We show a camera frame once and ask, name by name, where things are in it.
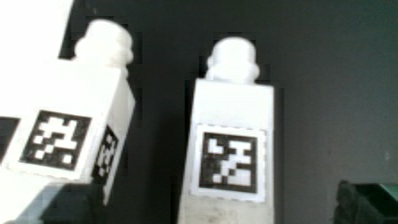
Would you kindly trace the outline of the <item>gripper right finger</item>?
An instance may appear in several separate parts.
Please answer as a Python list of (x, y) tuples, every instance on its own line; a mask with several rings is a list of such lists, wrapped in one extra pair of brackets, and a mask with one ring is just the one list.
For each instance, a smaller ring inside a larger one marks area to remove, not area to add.
[(342, 181), (337, 224), (398, 224), (398, 184)]

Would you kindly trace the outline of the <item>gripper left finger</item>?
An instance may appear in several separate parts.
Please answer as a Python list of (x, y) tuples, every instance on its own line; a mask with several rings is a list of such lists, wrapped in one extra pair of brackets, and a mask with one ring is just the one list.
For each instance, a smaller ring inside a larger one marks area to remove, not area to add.
[(104, 190), (99, 184), (67, 184), (40, 216), (44, 224), (106, 224)]

